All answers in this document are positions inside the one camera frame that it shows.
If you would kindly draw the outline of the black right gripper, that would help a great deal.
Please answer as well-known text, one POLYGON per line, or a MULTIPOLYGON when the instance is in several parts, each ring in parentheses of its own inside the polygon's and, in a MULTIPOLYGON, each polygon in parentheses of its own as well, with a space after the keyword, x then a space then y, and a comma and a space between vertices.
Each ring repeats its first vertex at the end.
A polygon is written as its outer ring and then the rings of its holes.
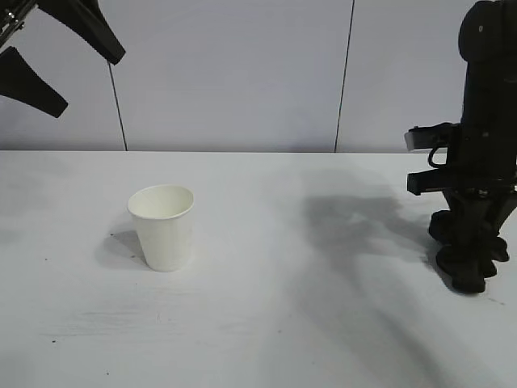
POLYGON ((496 259, 496 236, 516 209, 516 79, 469 67, 460 122, 414 127, 406 148, 427 150, 431 169, 407 176, 415 195, 443 191, 443 259, 496 259), (501 189, 494 203, 448 189, 501 189), (492 225, 487 220, 493 205, 492 225))

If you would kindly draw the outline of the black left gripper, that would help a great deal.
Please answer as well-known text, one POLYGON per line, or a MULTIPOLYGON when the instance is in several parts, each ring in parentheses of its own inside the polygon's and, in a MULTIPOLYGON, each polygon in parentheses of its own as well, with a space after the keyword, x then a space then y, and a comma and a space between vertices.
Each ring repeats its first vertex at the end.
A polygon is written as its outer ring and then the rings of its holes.
MULTIPOLYGON (((110 28, 96 0, 1 0, 1 44, 25 26, 36 7, 84 39, 98 54, 117 65, 126 51, 110 28)), ((25 62, 15 47, 1 52, 1 95, 58 118, 68 102, 25 62)))

